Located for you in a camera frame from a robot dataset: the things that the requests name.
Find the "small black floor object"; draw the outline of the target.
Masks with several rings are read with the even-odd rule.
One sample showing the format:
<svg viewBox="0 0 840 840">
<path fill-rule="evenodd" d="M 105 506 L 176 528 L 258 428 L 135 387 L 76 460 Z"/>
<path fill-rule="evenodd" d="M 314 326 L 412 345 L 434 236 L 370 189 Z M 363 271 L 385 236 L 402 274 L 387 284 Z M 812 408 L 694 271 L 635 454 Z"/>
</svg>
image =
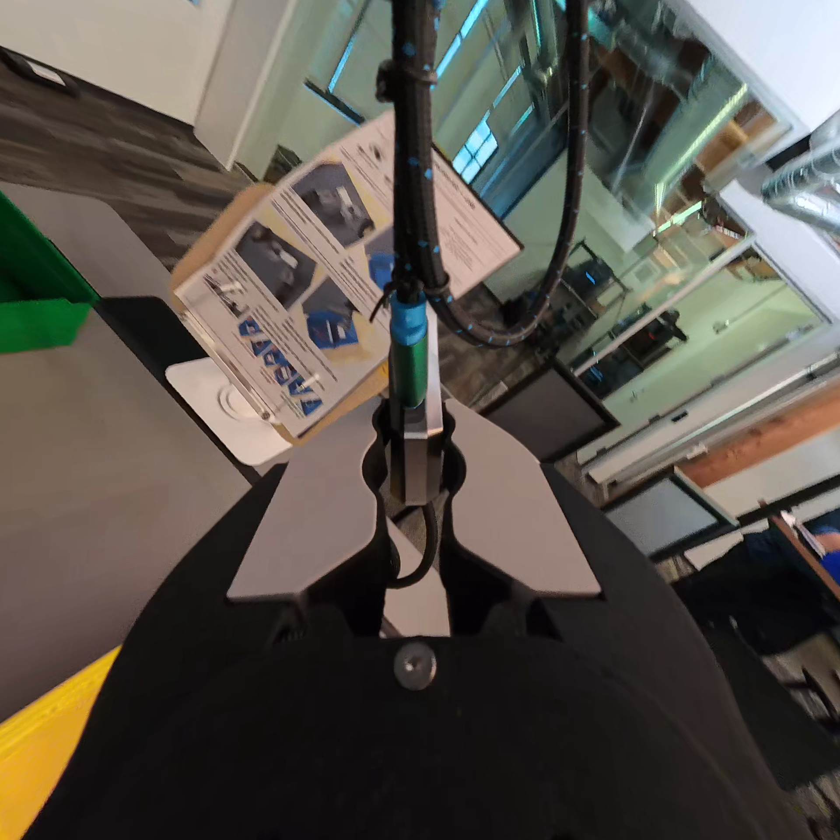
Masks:
<svg viewBox="0 0 840 840">
<path fill-rule="evenodd" d="M 56 70 L 20 57 L 14 59 L 14 68 L 21 77 L 28 81 L 33 81 L 51 89 L 64 91 L 70 95 L 75 94 L 73 84 Z"/>
</svg>

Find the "printed instruction sheet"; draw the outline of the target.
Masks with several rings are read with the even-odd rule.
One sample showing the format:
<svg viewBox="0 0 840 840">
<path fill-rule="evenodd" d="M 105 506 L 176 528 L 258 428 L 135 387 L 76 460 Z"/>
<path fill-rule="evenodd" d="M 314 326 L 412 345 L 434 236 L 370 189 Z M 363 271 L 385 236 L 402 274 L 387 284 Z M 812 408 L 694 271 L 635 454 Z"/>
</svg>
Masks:
<svg viewBox="0 0 840 840">
<path fill-rule="evenodd" d="M 257 415 L 299 440 L 360 385 L 385 387 L 394 117 L 299 166 L 216 236 L 174 297 Z"/>
</svg>

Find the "instruction sheet on stand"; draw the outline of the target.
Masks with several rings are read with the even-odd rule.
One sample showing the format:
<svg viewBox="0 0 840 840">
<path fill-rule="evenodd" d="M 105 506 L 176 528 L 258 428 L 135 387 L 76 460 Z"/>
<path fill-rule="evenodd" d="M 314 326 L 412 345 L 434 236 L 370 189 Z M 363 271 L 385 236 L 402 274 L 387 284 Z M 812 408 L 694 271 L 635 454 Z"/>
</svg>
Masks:
<svg viewBox="0 0 840 840">
<path fill-rule="evenodd" d="M 210 227 L 200 234 L 194 244 L 186 251 L 185 255 L 172 269 L 170 279 L 171 304 L 182 325 L 198 342 L 202 350 L 206 351 L 215 364 L 225 373 L 227 379 L 252 409 L 256 408 L 256 397 L 248 390 L 240 372 L 217 351 L 216 344 L 208 336 L 207 331 L 196 323 L 194 316 L 180 299 L 179 291 L 193 275 L 204 273 L 206 264 L 222 248 L 224 242 L 230 238 L 236 227 L 243 221 L 249 220 L 256 207 L 272 193 L 273 189 L 271 184 L 256 183 L 239 192 Z M 300 437 L 291 436 L 287 429 L 278 423 L 273 423 L 272 428 L 276 435 L 287 443 L 286 450 L 291 447 L 303 446 L 344 415 L 367 400 L 381 394 L 387 388 L 388 372 L 388 362 L 383 360 L 330 413 Z"/>
</svg>

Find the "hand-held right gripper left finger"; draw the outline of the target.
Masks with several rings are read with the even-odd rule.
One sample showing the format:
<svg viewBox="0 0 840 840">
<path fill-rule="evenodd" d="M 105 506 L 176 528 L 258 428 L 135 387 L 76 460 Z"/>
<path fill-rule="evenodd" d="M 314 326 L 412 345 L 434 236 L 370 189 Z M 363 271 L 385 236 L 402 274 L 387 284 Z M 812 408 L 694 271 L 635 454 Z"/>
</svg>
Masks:
<svg viewBox="0 0 840 840">
<path fill-rule="evenodd" d="M 299 601 L 352 560 L 372 550 L 361 590 L 384 590 L 392 573 L 389 537 L 374 479 L 364 459 L 382 450 L 367 401 L 343 415 L 290 457 L 228 590 L 234 603 Z"/>
</svg>

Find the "yellow plastic bin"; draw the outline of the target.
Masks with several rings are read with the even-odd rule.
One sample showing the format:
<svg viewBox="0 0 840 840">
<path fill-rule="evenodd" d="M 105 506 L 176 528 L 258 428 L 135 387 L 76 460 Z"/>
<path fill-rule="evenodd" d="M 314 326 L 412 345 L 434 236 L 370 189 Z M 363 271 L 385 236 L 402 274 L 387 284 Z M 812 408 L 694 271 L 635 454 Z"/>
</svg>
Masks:
<svg viewBox="0 0 840 840">
<path fill-rule="evenodd" d="M 2 722 L 2 839 L 23 837 L 55 789 L 120 650 L 109 651 Z"/>
</svg>

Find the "black monitor on stand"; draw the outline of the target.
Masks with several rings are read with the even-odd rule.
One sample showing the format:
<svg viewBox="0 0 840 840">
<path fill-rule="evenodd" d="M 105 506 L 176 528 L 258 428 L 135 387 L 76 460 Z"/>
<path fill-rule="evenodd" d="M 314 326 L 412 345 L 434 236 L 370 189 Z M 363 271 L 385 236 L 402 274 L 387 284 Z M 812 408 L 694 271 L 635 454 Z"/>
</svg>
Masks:
<svg viewBox="0 0 840 840">
<path fill-rule="evenodd" d="M 565 459 L 620 426 L 597 396 L 555 360 L 542 364 L 479 414 L 543 464 Z"/>
</svg>

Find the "silver ventilation duct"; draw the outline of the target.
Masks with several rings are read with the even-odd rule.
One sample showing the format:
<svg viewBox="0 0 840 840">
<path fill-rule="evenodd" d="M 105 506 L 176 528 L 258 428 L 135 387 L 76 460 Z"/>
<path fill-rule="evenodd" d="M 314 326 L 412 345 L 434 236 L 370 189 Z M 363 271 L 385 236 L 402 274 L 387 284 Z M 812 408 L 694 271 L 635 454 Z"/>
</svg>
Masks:
<svg viewBox="0 0 840 840">
<path fill-rule="evenodd" d="M 839 237 L 839 112 L 817 128 L 808 150 L 767 178 L 761 197 L 775 211 Z"/>
</svg>

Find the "black mat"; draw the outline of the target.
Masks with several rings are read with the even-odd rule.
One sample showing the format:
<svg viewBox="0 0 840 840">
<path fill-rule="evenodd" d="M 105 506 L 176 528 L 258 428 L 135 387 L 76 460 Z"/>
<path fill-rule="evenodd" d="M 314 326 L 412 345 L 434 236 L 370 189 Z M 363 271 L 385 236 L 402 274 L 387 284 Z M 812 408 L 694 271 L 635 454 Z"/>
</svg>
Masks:
<svg viewBox="0 0 840 840">
<path fill-rule="evenodd" d="M 174 364 L 209 359 L 170 305 L 155 296 L 103 297 L 94 311 L 237 472 L 251 486 L 259 483 L 257 469 L 239 462 L 166 379 Z"/>
</svg>

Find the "white stand base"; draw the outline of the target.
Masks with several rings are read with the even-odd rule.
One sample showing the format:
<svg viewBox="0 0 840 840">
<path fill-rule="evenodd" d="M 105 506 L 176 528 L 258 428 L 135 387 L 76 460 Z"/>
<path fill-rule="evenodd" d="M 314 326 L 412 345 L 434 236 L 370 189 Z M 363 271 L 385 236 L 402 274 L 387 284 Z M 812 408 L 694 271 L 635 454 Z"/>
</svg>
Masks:
<svg viewBox="0 0 840 840">
<path fill-rule="evenodd" d="M 172 364 L 164 377 L 239 464 L 264 473 L 288 462 L 292 445 L 258 416 L 212 359 Z"/>
</svg>

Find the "green plastic bin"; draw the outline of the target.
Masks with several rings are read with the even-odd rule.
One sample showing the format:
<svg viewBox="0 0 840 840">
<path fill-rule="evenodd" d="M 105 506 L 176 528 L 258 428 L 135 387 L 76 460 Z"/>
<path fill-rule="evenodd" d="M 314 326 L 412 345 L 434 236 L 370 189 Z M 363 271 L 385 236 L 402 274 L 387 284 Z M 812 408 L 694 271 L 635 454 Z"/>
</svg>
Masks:
<svg viewBox="0 0 840 840">
<path fill-rule="evenodd" d="M 1 194 L 1 354 L 73 344 L 97 292 Z"/>
</svg>

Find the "braided hdmi cable green plugs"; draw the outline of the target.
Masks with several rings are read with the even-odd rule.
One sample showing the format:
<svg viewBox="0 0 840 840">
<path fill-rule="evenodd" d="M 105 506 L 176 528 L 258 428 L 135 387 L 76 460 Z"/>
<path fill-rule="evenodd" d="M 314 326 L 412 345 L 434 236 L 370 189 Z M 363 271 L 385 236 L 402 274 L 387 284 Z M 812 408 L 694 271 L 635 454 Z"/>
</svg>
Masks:
<svg viewBox="0 0 840 840">
<path fill-rule="evenodd" d="M 445 2 L 403 1 L 392 6 L 392 56 L 377 71 L 375 97 L 391 103 L 395 118 L 393 224 L 395 264 L 374 306 L 391 313 L 390 392 L 406 408 L 421 405 L 428 390 L 427 306 L 463 341 L 504 349 L 523 343 L 539 326 L 571 255 L 580 214 L 589 122 L 591 33 L 588 2 L 566 4 L 568 149 L 563 213 L 556 245 L 531 307 L 514 326 L 495 330 L 457 303 L 443 267 L 434 205 L 431 98 L 434 58 Z"/>
</svg>

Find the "silver port hub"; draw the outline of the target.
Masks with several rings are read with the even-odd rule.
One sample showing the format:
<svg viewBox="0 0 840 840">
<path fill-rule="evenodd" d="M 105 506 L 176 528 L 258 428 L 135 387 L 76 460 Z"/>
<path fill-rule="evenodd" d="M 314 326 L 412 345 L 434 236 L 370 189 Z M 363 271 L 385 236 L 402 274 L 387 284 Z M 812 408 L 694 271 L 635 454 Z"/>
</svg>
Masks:
<svg viewBox="0 0 840 840">
<path fill-rule="evenodd" d="M 408 507 L 422 507 L 442 486 L 445 417 L 441 385 L 430 382 L 423 403 L 405 408 L 394 398 L 386 409 L 391 446 L 391 491 Z"/>
</svg>

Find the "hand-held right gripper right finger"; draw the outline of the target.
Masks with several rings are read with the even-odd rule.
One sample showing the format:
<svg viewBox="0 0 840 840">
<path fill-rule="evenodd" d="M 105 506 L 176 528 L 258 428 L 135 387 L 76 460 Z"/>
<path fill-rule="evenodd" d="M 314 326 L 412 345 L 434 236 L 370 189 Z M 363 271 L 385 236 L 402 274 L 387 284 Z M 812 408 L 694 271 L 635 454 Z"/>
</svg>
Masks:
<svg viewBox="0 0 840 840">
<path fill-rule="evenodd" d="M 602 593 L 540 462 L 517 439 L 456 399 L 445 402 L 463 478 L 450 494 L 456 545 L 538 595 Z"/>
</svg>

